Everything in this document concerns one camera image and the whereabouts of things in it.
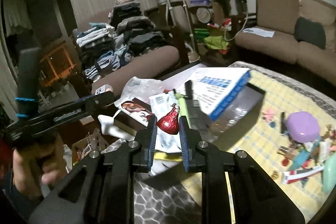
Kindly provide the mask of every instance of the yellow checkered tablecloth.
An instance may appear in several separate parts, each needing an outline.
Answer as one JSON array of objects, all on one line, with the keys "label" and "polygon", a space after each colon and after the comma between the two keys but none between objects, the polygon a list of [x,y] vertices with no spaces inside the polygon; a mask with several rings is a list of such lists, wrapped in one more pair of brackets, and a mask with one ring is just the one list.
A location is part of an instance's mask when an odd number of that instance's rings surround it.
[{"label": "yellow checkered tablecloth", "polygon": [[[278,171],[281,174],[283,171],[286,171],[288,167],[283,167],[281,165],[281,161],[284,157],[277,154],[278,147],[289,146],[288,137],[280,134],[281,112],[286,112],[286,117],[293,112],[310,112],[319,122],[321,135],[325,134],[325,126],[327,124],[336,124],[336,122],[335,119],[318,107],[310,98],[297,93],[291,88],[255,70],[251,71],[251,75],[252,78],[250,83],[266,91],[262,112],[268,108],[272,108],[275,111],[274,119],[276,127],[271,128],[268,123],[262,119],[262,114],[260,114],[256,125],[233,147],[231,147],[228,152],[235,153],[238,150],[245,150],[268,173],[268,175],[271,176],[274,171]],[[321,173],[310,177],[304,187],[300,181],[289,185],[282,185],[281,177],[282,175],[276,180],[277,184],[300,209],[306,222],[308,222],[321,208],[327,198],[322,192]],[[182,181],[182,184],[196,203],[201,205],[201,173],[194,174],[190,178]],[[232,223],[235,223],[230,188],[229,198],[231,204],[231,219]]]}]

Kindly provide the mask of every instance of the pink flower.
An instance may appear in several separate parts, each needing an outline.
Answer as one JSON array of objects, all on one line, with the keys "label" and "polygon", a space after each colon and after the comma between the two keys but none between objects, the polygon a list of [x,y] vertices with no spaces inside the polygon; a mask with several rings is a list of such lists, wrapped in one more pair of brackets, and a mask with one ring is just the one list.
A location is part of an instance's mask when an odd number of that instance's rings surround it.
[{"label": "pink flower", "polygon": [[272,121],[274,121],[275,112],[274,112],[273,109],[268,108],[262,114],[263,114],[263,118],[266,120],[266,122],[272,122]]}]

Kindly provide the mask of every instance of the purple lid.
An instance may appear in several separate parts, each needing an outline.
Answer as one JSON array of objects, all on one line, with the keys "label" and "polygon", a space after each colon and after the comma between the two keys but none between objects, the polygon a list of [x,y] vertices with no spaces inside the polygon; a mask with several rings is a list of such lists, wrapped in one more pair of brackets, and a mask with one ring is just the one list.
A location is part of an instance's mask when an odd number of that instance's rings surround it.
[{"label": "purple lid", "polygon": [[289,115],[286,126],[289,135],[299,143],[312,142],[320,136],[318,121],[309,112],[295,112]]}]

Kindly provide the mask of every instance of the barcode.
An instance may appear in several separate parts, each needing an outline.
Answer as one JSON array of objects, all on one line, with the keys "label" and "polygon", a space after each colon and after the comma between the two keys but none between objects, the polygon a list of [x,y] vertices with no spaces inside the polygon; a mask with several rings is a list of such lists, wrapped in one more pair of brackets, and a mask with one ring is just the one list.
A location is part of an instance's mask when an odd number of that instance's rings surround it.
[{"label": "barcode", "polygon": [[163,96],[157,97],[157,98],[155,98],[155,100],[156,100],[156,103],[157,103],[158,105],[159,105],[159,104],[162,104],[162,103],[165,102],[164,99],[163,99]]}]

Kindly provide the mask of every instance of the silver bolt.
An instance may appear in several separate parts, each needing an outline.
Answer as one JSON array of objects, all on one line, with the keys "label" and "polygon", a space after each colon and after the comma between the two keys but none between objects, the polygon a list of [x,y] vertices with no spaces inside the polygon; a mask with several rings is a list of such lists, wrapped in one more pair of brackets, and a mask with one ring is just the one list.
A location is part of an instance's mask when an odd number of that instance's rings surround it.
[{"label": "silver bolt", "polygon": [[200,141],[198,142],[198,146],[201,148],[206,148],[208,146],[208,143],[206,141]]},{"label": "silver bolt", "polygon": [[89,153],[89,156],[94,159],[94,158],[97,158],[99,154],[100,154],[99,151],[93,150]]},{"label": "silver bolt", "polygon": [[244,150],[239,150],[237,156],[243,159],[247,157],[247,153]]},{"label": "silver bolt", "polygon": [[135,148],[135,147],[137,147],[138,145],[139,145],[139,143],[138,143],[137,141],[131,141],[131,142],[128,143],[128,146],[129,146],[130,148]]}]

